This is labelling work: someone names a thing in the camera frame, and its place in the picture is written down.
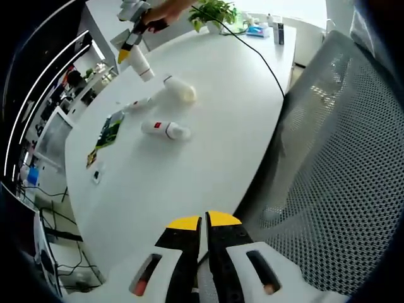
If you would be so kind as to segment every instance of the floor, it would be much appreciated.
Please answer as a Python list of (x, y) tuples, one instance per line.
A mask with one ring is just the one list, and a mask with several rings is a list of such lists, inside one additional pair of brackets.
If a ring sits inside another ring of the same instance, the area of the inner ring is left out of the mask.
[(294, 70), (292, 71), (292, 79), (290, 80), (290, 87), (292, 87), (296, 83), (297, 79), (299, 79), (299, 77), (303, 73), (303, 70), (304, 68), (295, 66)]

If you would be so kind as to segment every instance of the blue object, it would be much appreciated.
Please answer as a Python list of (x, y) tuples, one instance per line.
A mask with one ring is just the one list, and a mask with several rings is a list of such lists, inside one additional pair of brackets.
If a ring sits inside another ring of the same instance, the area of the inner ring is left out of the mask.
[(269, 28), (264, 28), (258, 25), (253, 25), (248, 27), (246, 34), (250, 36), (257, 36), (257, 37), (267, 37), (269, 36)]
[(27, 181), (33, 185), (37, 185), (39, 170), (35, 167), (30, 167), (30, 172), (28, 173)]

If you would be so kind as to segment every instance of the card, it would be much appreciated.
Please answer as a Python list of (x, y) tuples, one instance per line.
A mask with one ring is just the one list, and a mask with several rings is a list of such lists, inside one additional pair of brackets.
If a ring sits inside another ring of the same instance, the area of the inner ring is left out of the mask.
[(97, 144), (95, 148), (97, 150), (113, 144), (116, 140), (118, 134), (119, 126), (125, 118), (125, 113), (123, 111), (116, 112), (107, 118), (104, 126), (101, 129), (100, 136), (98, 137)]
[(94, 148), (94, 150), (87, 156), (87, 166), (86, 169), (91, 166), (92, 163), (94, 163), (97, 159), (97, 149)]

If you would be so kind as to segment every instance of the white chair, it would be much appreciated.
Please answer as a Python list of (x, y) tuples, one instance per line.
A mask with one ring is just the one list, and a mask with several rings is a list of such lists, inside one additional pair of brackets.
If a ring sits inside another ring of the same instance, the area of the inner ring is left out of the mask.
[(64, 144), (73, 128), (74, 122), (60, 107), (56, 107), (37, 141), (34, 155), (64, 171)]
[[(40, 161), (37, 163), (39, 174), (35, 185), (49, 194), (64, 193), (67, 188), (64, 145), (74, 126), (74, 122), (62, 109), (56, 107), (37, 141), (33, 154)], [(37, 189), (33, 192), (35, 196), (39, 196), (48, 203), (51, 200), (61, 203), (64, 199), (63, 195), (50, 197)]]

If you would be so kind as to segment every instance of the green plant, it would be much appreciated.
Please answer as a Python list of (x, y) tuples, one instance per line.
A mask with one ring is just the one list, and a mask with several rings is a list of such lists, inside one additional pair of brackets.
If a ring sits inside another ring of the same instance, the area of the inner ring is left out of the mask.
[(87, 78), (90, 77), (93, 73), (94, 73), (94, 70), (93, 70), (92, 68), (86, 70), (86, 75), (85, 75), (84, 79), (87, 79)]
[(215, 21), (214, 18), (221, 22), (226, 21), (228, 24), (235, 22), (237, 10), (232, 3), (226, 3), (222, 0), (199, 0), (198, 2), (201, 3), (199, 7), (200, 11), (194, 8), (191, 9), (189, 11), (191, 16), (188, 18), (198, 33), (201, 27), (208, 21), (212, 21), (220, 29), (219, 22)]

